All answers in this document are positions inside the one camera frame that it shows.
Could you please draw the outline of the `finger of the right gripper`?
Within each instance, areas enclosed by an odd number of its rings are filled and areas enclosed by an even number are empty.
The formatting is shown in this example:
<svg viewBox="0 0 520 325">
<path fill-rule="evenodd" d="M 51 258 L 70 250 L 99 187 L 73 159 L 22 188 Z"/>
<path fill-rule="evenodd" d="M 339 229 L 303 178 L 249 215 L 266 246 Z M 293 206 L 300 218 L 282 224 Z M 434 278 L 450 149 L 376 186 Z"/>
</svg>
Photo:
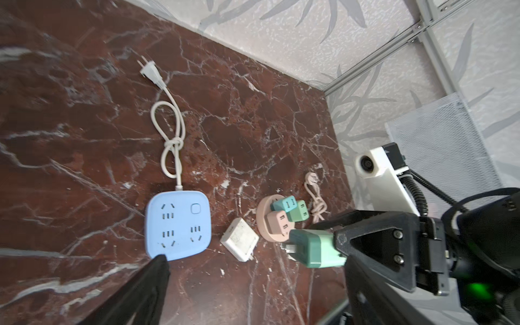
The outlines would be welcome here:
<svg viewBox="0 0 520 325">
<path fill-rule="evenodd" d="M 333 244 L 356 257 L 388 284 L 408 293 L 417 288 L 420 218 L 413 213 L 355 210 L 310 226 L 332 230 Z"/>
</svg>

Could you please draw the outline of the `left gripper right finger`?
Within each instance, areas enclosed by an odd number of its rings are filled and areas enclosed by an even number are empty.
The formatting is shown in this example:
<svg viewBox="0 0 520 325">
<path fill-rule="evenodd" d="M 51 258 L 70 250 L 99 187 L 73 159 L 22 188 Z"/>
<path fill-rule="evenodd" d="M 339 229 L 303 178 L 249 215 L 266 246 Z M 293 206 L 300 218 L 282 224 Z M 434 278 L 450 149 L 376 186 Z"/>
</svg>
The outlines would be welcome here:
<svg viewBox="0 0 520 325">
<path fill-rule="evenodd" d="M 345 264 L 347 298 L 318 324 L 432 324 L 359 258 Z"/>
</svg>

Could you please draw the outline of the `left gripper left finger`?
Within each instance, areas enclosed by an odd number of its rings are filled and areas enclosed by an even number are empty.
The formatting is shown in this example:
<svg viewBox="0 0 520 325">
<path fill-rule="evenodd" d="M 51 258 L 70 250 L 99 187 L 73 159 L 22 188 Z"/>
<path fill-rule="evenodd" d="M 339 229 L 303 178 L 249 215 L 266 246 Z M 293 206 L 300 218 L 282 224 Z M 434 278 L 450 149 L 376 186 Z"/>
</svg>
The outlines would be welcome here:
<svg viewBox="0 0 520 325">
<path fill-rule="evenodd" d="M 80 323 L 159 324 L 169 276 L 166 256 L 156 256 Z"/>
</svg>

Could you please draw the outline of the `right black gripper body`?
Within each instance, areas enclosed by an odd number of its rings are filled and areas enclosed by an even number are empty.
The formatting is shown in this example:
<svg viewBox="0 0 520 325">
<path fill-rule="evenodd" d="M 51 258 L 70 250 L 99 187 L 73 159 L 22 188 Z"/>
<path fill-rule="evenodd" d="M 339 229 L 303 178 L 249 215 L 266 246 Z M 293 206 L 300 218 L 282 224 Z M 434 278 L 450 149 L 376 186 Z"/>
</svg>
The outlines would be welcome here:
<svg viewBox="0 0 520 325">
<path fill-rule="evenodd" d="M 454 278 L 460 305 L 478 324 L 519 323 L 519 189 L 449 200 L 442 215 L 445 251 L 418 248 L 418 287 L 440 295 Z"/>
</svg>

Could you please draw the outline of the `green plug adapter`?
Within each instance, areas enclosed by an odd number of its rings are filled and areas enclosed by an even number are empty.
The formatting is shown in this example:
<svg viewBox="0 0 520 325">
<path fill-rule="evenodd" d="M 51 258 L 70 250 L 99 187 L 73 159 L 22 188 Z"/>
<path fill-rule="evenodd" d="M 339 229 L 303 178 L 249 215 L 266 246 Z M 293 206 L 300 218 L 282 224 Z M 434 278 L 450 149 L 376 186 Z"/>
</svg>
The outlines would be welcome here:
<svg viewBox="0 0 520 325">
<path fill-rule="evenodd" d="M 309 219 L 310 214 L 306 206 L 306 202 L 298 200 L 295 208 L 287 213 L 290 222 L 304 222 Z"/>
<path fill-rule="evenodd" d="M 334 247 L 334 235 L 326 230 L 293 229 L 282 248 L 306 268 L 338 268 L 347 257 Z"/>
</svg>

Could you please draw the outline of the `teal plug adapter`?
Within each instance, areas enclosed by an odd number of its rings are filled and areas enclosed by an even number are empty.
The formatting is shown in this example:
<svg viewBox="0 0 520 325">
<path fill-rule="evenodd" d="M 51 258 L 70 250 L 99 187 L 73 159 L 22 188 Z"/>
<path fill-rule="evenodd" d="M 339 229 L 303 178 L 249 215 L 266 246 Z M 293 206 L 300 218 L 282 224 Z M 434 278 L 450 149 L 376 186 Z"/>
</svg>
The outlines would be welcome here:
<svg viewBox="0 0 520 325">
<path fill-rule="evenodd" d="M 287 196 L 281 199 L 276 199 L 271 204 L 272 211 L 284 211 L 288 213 L 298 207 L 297 200 L 294 196 Z"/>
</svg>

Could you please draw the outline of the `pink plug adapter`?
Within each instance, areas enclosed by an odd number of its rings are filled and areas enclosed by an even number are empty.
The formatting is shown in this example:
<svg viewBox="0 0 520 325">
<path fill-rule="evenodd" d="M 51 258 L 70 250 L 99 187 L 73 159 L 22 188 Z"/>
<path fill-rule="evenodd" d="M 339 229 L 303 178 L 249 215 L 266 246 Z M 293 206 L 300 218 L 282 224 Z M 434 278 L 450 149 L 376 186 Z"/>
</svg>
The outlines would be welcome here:
<svg viewBox="0 0 520 325">
<path fill-rule="evenodd" d="M 294 224 L 289 221 L 285 211 L 272 211 L 267 214 L 267 223 L 270 234 L 281 236 L 284 241 L 289 237 Z"/>
</svg>

